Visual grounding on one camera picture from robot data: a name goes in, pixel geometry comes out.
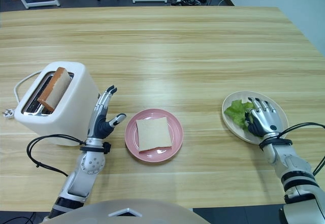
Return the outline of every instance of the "plate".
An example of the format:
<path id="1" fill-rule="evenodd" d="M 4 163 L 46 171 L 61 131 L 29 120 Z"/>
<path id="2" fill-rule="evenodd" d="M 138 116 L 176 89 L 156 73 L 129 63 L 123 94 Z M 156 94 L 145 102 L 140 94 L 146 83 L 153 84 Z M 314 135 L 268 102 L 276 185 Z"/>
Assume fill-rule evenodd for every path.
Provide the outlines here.
<path id="1" fill-rule="evenodd" d="M 168 123 L 169 135 L 171 136 L 172 147 L 155 148 L 139 152 L 139 136 L 136 120 L 158 119 L 166 117 Z M 148 109 L 140 111 L 128 122 L 125 129 L 125 144 L 131 154 L 145 162 L 162 162 L 177 153 L 183 142 L 183 128 L 177 118 L 161 109 Z"/>
<path id="2" fill-rule="evenodd" d="M 245 140 L 248 143 L 252 143 L 252 144 L 260 144 L 262 142 L 262 139 L 254 136 L 253 134 L 251 134 L 248 131 L 244 131 L 242 130 L 237 124 L 235 124 L 233 122 L 233 120 L 227 116 L 224 111 L 232 105 L 232 101 L 235 100 L 242 100 L 242 103 L 245 102 L 250 102 L 248 100 L 248 97 L 254 97 L 254 98 L 259 98 L 261 100 L 264 101 L 268 101 L 269 103 L 272 104 L 272 106 L 276 109 L 277 113 L 280 116 L 282 125 L 283 125 L 283 129 L 286 129 L 289 127 L 289 123 L 288 123 L 288 119 L 284 113 L 284 111 L 282 110 L 282 108 L 271 98 L 261 94 L 261 93 L 257 93 L 257 92 L 253 92 L 253 91 L 238 91 L 238 92 L 234 92 L 230 95 L 228 95 L 227 98 L 225 98 L 225 100 L 222 103 L 222 119 L 224 121 L 224 123 L 226 124 L 226 126 L 228 127 L 228 129 L 230 131 L 232 131 L 238 138 Z"/>

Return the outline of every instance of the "bread slice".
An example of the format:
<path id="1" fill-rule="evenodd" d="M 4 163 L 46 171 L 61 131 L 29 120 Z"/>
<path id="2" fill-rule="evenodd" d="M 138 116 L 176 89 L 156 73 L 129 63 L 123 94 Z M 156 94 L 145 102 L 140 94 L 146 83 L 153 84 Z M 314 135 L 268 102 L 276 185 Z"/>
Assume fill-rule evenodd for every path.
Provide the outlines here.
<path id="1" fill-rule="evenodd" d="M 171 147 L 167 118 L 137 120 L 139 151 Z"/>
<path id="2" fill-rule="evenodd" d="M 65 68 L 59 67 L 53 74 L 49 84 L 37 99 L 46 109 L 53 112 L 71 82 Z"/>

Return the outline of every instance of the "toaster slot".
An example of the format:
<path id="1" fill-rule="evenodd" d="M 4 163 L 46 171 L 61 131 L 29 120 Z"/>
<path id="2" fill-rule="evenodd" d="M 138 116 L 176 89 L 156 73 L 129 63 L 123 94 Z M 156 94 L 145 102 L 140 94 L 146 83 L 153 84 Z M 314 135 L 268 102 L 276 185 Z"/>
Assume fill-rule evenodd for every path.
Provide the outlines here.
<path id="1" fill-rule="evenodd" d="M 34 92 L 29 97 L 28 101 L 21 110 L 21 113 L 24 115 L 33 115 L 33 116 L 48 116 L 52 114 L 51 111 L 47 110 L 41 103 L 37 101 L 38 97 L 42 94 L 43 90 L 49 84 L 51 78 L 53 77 L 55 71 L 48 72 L 39 85 L 36 87 Z M 73 79 L 74 74 L 68 73 L 71 80 Z"/>

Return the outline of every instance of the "table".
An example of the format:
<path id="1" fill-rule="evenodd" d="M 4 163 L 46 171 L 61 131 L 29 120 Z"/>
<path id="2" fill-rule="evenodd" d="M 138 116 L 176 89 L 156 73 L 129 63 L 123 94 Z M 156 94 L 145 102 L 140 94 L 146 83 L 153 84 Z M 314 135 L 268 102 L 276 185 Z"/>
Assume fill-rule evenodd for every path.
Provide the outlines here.
<path id="1" fill-rule="evenodd" d="M 112 149 L 88 203 L 284 203 L 280 180 L 260 149 L 226 128 L 222 101 L 236 90 L 254 90 L 274 99 L 290 125 L 324 123 L 325 59 L 277 8 L 48 9 L 1 13 L 1 21 L 1 111 L 15 107 L 12 89 L 20 79 L 57 60 L 84 63 L 100 90 L 118 87 L 109 113 L 124 112 L 127 119 L 108 139 Z M 170 161 L 140 162 L 125 147 L 127 122 L 147 108 L 168 110 L 183 125 L 183 146 Z M 36 134 L 13 119 L 0 123 L 0 210 L 49 211 L 64 176 L 28 159 L 25 148 Z M 325 132 L 301 129 L 289 137 L 315 167 Z M 69 172 L 79 153 L 43 142 L 34 156 Z M 316 179 L 325 188 L 325 172 Z"/>

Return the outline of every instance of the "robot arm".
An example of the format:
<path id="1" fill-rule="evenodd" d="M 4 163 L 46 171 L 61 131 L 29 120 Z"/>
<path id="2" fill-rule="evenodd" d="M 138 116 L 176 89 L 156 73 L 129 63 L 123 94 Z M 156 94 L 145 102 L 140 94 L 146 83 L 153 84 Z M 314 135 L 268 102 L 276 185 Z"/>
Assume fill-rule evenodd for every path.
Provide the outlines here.
<path id="1" fill-rule="evenodd" d="M 82 207 L 86 202 L 98 173 L 105 165 L 104 154 L 110 151 L 110 144 L 103 143 L 103 139 L 109 136 L 114 128 L 126 118 L 126 115 L 121 113 L 114 119 L 106 121 L 108 103 L 116 91 L 117 88 L 111 86 L 99 97 L 90 118 L 85 145 L 80 147 L 82 153 L 77 159 L 76 168 L 67 177 L 46 219 Z"/>
<path id="2" fill-rule="evenodd" d="M 324 224 L 325 193 L 318 186 L 311 166 L 296 154 L 291 140 L 276 137 L 283 128 L 272 105 L 258 98 L 249 99 L 255 109 L 250 111 L 253 122 L 246 120 L 248 130 L 263 137 L 260 148 L 281 179 L 285 191 L 286 204 L 279 211 L 281 223 Z"/>

